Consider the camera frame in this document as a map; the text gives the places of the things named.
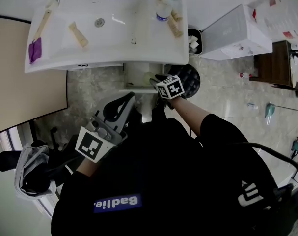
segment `drain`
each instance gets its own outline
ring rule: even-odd
[[[102,26],[104,25],[104,23],[105,23],[105,21],[104,21],[103,18],[98,18],[98,19],[95,21],[94,25],[95,25],[96,27],[102,27]]]

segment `white sink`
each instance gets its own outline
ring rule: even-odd
[[[188,63],[188,33],[185,0],[181,0],[184,36],[175,39],[168,24],[156,19],[157,0],[60,0],[42,32],[42,57],[25,71],[77,69],[81,64],[144,61],[171,64]],[[44,6],[36,9],[28,45],[41,22]],[[104,25],[96,27],[97,19]],[[84,48],[68,26],[76,22],[89,41]]]

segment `black sleeve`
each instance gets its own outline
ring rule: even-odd
[[[65,235],[65,233],[82,233],[82,224],[89,214],[91,200],[91,179],[80,172],[74,172],[64,183],[60,200],[54,210],[51,233]]]
[[[213,114],[206,116],[200,126],[200,141],[205,151],[215,153],[229,171],[241,176],[241,180],[254,182],[260,190],[269,191],[277,187],[267,165],[251,146],[227,145],[248,142],[241,131],[228,121]]]

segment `small bottle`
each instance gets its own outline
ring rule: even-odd
[[[253,103],[247,103],[247,107],[248,107],[249,109],[255,109],[255,110],[257,110],[257,109],[259,108],[257,105],[255,105],[255,104],[253,104]]]
[[[161,0],[158,5],[157,19],[167,21],[172,12],[171,0]]]
[[[249,79],[250,77],[252,77],[252,75],[249,73],[240,73],[239,76],[243,79]]]

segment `tile floor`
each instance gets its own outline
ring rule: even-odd
[[[257,142],[289,156],[293,140],[298,136],[298,112],[277,108],[270,125],[264,119],[265,106],[276,105],[298,108],[298,99],[288,90],[272,88],[260,82],[250,82],[239,77],[240,72],[255,74],[253,57],[213,61],[203,58],[190,59],[201,77],[201,87],[191,102],[237,126],[250,142]],[[56,126],[57,142],[66,143],[73,134],[85,126],[94,113],[98,101],[124,87],[122,67],[81,70],[68,73],[68,109],[38,119],[35,123],[39,137],[49,139],[49,129]],[[259,107],[252,110],[247,103]],[[152,96],[138,95],[137,105],[144,120],[150,121]],[[174,117],[187,125],[176,111],[166,109],[168,117]],[[279,184],[293,172],[288,164],[258,151]]]

